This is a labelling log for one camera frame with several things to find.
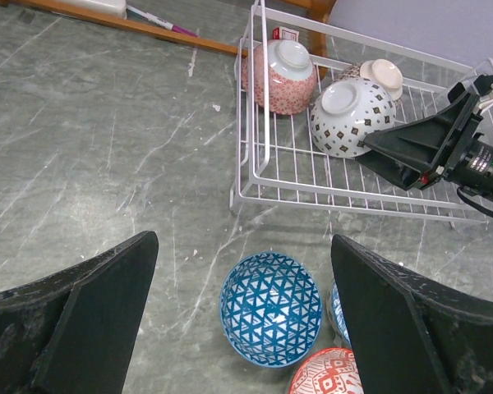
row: dish rack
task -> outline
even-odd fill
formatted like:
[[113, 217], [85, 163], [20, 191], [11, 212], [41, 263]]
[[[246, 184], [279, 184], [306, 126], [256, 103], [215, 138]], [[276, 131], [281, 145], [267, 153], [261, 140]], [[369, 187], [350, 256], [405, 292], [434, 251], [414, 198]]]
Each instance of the dish rack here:
[[[255, 26], [261, 30], [261, 41], [254, 40]], [[263, 45], [266, 58], [267, 21], [275, 21], [291, 28], [301, 27], [318, 31], [332, 38], [346, 39], [396, 53], [423, 62], [422, 66], [443, 67], [458, 76], [456, 82], [481, 73], [493, 73], [493, 61], [488, 59], [475, 68], [440, 57], [420, 53], [395, 44], [373, 39], [334, 26], [310, 21], [300, 16], [267, 8], [265, 0], [256, 0], [251, 7], [245, 34], [240, 39], [239, 53], [246, 48], [252, 53], [256, 45]], [[253, 73], [253, 57], [248, 68]], [[327, 69], [323, 80], [318, 76], [318, 90], [327, 87], [334, 73], [349, 63], [326, 57], [311, 56], [316, 70]], [[456, 186], [442, 181], [424, 191], [401, 190], [360, 166], [353, 159], [331, 158], [316, 149], [309, 132], [309, 111], [284, 117], [264, 111], [254, 102], [254, 96], [241, 86], [239, 72], [246, 60], [237, 56], [237, 152], [235, 181], [230, 190], [230, 209], [236, 213], [245, 202], [280, 204], [297, 208], [314, 208], [345, 213], [369, 213], [404, 218], [432, 219], [447, 222], [485, 222], [486, 217], [460, 201]], [[265, 64], [265, 102], [268, 96], [268, 64]], [[420, 80], [404, 78], [403, 97], [399, 104], [397, 125], [409, 123], [435, 114], [449, 103], [449, 86], [438, 86]], [[478, 131], [482, 140], [493, 145], [493, 108], [483, 114]], [[493, 209], [493, 204], [476, 199]]]

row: white wall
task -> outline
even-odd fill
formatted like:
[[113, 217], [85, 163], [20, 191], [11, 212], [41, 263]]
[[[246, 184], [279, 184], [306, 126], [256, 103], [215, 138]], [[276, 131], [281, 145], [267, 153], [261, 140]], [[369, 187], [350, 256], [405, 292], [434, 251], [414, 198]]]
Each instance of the white wall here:
[[493, 0], [338, 0], [330, 23], [469, 66], [493, 57]]

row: red patterned bowl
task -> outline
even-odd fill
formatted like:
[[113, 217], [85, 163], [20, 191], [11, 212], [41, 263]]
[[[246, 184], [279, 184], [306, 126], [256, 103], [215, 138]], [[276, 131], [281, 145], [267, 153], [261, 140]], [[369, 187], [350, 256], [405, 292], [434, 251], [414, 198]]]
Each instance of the red patterned bowl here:
[[318, 351], [296, 372], [287, 394], [363, 394], [353, 352], [336, 347]]
[[[274, 39], [267, 43], [270, 111], [294, 115], [305, 111], [316, 89], [316, 68], [309, 52], [296, 41]], [[265, 105], [263, 45], [254, 48], [254, 100]], [[241, 83], [248, 91], [249, 57], [242, 62]]]

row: white bowl with black dots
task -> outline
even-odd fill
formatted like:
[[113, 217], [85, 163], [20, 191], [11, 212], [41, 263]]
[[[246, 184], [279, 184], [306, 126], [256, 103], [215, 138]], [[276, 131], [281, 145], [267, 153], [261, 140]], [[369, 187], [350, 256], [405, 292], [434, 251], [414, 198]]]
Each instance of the white bowl with black dots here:
[[373, 80], [350, 78], [323, 91], [311, 110], [314, 145], [334, 158], [355, 158], [369, 152], [363, 140], [394, 126], [396, 106]]

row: wooden frame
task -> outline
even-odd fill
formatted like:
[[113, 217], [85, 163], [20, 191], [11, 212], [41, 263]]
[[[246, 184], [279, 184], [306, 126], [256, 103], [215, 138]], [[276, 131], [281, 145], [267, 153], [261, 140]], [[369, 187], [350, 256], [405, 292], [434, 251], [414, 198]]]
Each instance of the wooden frame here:
[[[336, 0], [282, 0], [295, 6], [307, 9], [307, 17], [314, 21], [326, 23], [329, 20], [330, 12]], [[136, 33], [146, 34], [156, 39], [172, 41], [174, 43], [197, 46], [211, 51], [226, 53], [233, 56], [237, 55], [237, 48], [233, 45], [222, 44], [212, 39], [202, 39], [200, 37], [191, 37], [189, 35], [175, 33], [160, 27], [148, 25], [146, 23], [129, 21], [117, 16], [104, 14], [102, 12], [91, 11], [87, 8], [74, 6], [57, 0], [0, 0], [0, 6], [7, 7], [10, 2], [25, 7], [33, 7], [44, 11], [57, 12], [67, 16], [72, 16], [83, 21], [94, 22], [100, 25], [113, 27], [121, 30], [133, 31]], [[309, 51], [312, 54], [326, 57], [327, 47], [324, 34], [310, 32]]]

